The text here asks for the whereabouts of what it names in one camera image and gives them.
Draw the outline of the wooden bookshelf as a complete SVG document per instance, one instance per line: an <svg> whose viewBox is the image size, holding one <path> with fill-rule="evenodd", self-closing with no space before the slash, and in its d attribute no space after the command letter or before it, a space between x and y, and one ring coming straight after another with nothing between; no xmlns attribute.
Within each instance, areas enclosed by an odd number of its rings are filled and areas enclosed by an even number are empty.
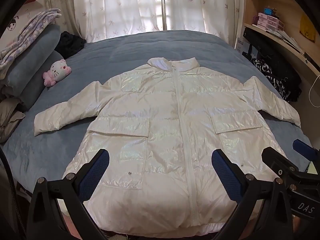
<svg viewBox="0 0 320 240"><path fill-rule="evenodd" d="M287 102L302 79L319 76L319 33L296 0L245 0L242 37L247 58Z"/></svg>

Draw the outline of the cartoon wall sticker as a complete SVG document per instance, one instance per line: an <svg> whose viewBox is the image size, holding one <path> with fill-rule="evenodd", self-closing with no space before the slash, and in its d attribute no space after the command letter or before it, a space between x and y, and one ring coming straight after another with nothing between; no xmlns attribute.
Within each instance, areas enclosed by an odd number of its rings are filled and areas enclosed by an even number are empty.
<svg viewBox="0 0 320 240"><path fill-rule="evenodd" d="M16 22L17 22L17 20L19 20L20 18L19 18L19 16L15 16L11 21L10 21L10 23L8 24L8 26L7 26L7 30L8 31L13 31L15 28L16 28Z"/></svg>

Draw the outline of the pink boxes stack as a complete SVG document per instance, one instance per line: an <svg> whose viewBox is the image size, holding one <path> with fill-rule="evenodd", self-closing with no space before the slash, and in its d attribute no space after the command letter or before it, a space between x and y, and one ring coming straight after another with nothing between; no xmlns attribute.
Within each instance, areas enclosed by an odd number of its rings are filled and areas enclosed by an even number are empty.
<svg viewBox="0 0 320 240"><path fill-rule="evenodd" d="M262 12L258 14L257 26L264 29L284 30L284 23L276 17L266 15Z"/></svg>

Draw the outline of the hello kitty plush toy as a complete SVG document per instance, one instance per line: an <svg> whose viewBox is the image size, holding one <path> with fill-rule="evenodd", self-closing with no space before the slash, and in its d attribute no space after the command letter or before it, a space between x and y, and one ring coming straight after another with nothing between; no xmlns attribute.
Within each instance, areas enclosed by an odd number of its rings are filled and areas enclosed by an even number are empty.
<svg viewBox="0 0 320 240"><path fill-rule="evenodd" d="M47 72L44 72L42 77L44 79L45 87L52 87L57 82L63 80L66 76L71 74L71 67L67 66L65 60L59 60L54 62Z"/></svg>

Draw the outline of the blue small box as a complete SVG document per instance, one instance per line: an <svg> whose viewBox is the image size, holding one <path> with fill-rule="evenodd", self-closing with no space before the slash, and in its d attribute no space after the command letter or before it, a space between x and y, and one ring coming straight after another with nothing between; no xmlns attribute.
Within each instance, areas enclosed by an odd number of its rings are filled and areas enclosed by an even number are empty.
<svg viewBox="0 0 320 240"><path fill-rule="evenodd" d="M274 11L271 8L264 8L264 14L272 16Z"/></svg>

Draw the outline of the white floral curtain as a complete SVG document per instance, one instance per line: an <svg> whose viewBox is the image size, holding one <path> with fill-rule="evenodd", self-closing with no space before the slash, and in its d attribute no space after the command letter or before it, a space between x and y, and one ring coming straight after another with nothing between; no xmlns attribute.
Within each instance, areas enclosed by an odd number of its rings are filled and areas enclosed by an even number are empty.
<svg viewBox="0 0 320 240"><path fill-rule="evenodd" d="M166 30L192 30L234 44L245 0L44 0L59 8L58 24L87 42Z"/></svg>

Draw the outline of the blue-grey pillow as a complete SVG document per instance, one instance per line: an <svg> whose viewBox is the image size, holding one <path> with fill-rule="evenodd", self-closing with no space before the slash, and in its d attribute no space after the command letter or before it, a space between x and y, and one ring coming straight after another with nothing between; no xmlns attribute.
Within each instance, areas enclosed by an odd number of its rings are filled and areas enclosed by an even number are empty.
<svg viewBox="0 0 320 240"><path fill-rule="evenodd" d="M5 79L1 80L1 93L19 96L31 78L54 51L60 40L60 26L51 24L10 66Z"/></svg>
<svg viewBox="0 0 320 240"><path fill-rule="evenodd" d="M42 77L43 73L47 72L54 62L61 59L63 59L63 57L54 50L19 95L18 98L20 99L25 111L28 111L33 106L44 90L44 79Z"/></svg>

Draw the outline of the blue-grey bed blanket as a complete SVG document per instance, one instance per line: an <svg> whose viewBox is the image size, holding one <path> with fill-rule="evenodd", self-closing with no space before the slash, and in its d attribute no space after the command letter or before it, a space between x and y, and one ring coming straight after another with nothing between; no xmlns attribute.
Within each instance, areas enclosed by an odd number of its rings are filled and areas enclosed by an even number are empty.
<svg viewBox="0 0 320 240"><path fill-rule="evenodd" d="M75 121L62 128L34 133L35 116L50 107L66 102L94 81L105 83L110 78L136 69L149 59L169 61L196 59L201 67L231 76L241 83L257 77L270 91L281 96L253 64L220 38L194 31L168 31L130 35L88 44L68 60L70 76L42 92L25 118L5 143L3 150L14 177L29 191L37 178L60 179L75 157L92 117ZM280 153L286 154L301 170L308 163L292 150L295 139L305 139L299 127L261 112Z"/></svg>

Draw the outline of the blue-grey pillow upper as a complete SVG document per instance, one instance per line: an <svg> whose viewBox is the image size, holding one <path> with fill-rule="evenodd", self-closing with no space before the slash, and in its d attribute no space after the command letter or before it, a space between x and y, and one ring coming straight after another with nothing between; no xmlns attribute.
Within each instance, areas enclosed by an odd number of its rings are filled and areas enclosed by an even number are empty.
<svg viewBox="0 0 320 240"><path fill-rule="evenodd" d="M10 66L5 79L1 80L1 93L19 96L31 78L54 51L60 40L60 26L51 24Z"/></svg>

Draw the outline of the black white patterned garment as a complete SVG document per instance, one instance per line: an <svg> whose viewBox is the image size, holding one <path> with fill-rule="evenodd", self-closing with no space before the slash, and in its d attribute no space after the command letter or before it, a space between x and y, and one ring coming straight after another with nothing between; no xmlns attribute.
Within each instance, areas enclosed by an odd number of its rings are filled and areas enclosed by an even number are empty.
<svg viewBox="0 0 320 240"><path fill-rule="evenodd" d="M249 42L246 57L272 84L287 102L298 101L302 93L302 80L296 70L276 49L273 41L251 29L246 29L244 38Z"/></svg>

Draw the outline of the black clothing pile at headboard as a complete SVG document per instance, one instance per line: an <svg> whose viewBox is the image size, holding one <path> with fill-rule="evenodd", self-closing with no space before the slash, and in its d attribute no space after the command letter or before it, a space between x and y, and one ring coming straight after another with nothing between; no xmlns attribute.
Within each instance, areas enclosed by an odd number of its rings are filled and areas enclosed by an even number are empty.
<svg viewBox="0 0 320 240"><path fill-rule="evenodd" d="M55 51L57 51L64 59L68 59L81 51L85 44L85 39L64 31L60 35L60 40L55 47Z"/></svg>

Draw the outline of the blue-grey pillow lower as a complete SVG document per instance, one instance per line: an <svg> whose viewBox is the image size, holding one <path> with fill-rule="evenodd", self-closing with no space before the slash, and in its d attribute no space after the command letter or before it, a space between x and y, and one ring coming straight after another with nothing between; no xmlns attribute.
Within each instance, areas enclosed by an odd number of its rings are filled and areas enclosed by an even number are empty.
<svg viewBox="0 0 320 240"><path fill-rule="evenodd" d="M20 99L25 111L28 111L33 106L44 90L44 79L42 77L43 73L47 72L54 62L61 59L63 59L63 57L54 50L19 95L18 98Z"/></svg>

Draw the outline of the grey beige crumpled cloth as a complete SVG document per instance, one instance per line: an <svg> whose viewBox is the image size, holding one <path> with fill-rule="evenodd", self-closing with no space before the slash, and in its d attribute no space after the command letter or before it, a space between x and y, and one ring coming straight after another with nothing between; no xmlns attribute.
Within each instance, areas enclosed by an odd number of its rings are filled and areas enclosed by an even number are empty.
<svg viewBox="0 0 320 240"><path fill-rule="evenodd" d="M17 107L20 100L17 98L8 98L1 101L1 143L5 143L16 129L25 114L18 111Z"/></svg>

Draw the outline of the white shiny puffer jacket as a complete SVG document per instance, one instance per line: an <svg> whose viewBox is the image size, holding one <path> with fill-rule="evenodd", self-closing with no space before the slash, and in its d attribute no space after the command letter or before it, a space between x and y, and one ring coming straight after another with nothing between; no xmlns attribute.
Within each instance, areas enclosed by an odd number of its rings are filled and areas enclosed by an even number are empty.
<svg viewBox="0 0 320 240"><path fill-rule="evenodd" d="M244 173L274 180L261 154L281 147L261 112L300 126L298 112L255 76L241 83L193 58L152 58L37 114L34 133L92 117L66 172L102 148L109 152L110 164L84 203L97 226L181 238L219 231L235 208L213 169L214 150Z"/></svg>

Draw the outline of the yellow envelope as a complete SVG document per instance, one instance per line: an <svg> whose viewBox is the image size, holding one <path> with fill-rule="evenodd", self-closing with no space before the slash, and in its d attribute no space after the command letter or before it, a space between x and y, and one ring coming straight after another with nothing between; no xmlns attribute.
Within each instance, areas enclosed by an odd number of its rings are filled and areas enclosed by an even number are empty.
<svg viewBox="0 0 320 240"><path fill-rule="evenodd" d="M313 23L310 21L306 14L303 14L300 18L299 32L308 40L315 43L316 41L316 29Z"/></svg>

